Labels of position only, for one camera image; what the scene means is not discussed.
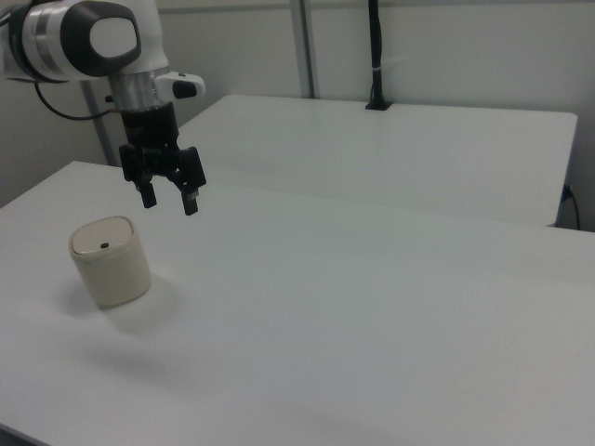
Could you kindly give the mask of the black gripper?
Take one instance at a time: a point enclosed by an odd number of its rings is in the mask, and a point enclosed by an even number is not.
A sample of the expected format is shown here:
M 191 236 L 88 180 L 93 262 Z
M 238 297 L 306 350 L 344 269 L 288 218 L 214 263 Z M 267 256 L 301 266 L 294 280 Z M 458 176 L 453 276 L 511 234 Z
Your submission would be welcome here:
M 178 145 L 179 127 L 173 105 L 125 111 L 122 121 L 127 137 L 127 143 L 119 148 L 124 177 L 139 191 L 143 206 L 156 206 L 152 178 L 165 177 L 180 189 L 185 215 L 196 214 L 198 189 L 205 185 L 205 172 L 198 150 Z

